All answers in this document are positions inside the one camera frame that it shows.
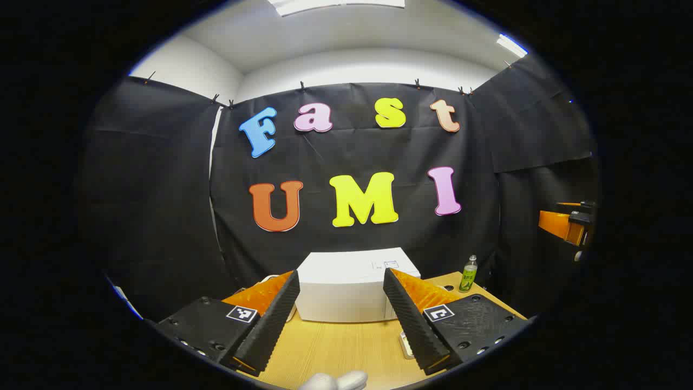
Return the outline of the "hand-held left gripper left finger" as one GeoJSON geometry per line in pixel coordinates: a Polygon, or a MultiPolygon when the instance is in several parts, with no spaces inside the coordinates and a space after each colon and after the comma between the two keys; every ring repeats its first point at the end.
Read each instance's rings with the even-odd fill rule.
{"type": "Polygon", "coordinates": [[[258,376],[300,291],[298,271],[288,271],[223,300],[201,297],[156,323],[156,330],[216,365],[258,376]]]}

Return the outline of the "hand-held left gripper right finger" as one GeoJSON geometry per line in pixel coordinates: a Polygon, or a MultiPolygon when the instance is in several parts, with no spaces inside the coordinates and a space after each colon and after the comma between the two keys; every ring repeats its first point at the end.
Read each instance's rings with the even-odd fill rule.
{"type": "Polygon", "coordinates": [[[531,325],[482,294],[461,298],[394,268],[384,272],[383,291],[426,375],[470,365],[531,325]]]}

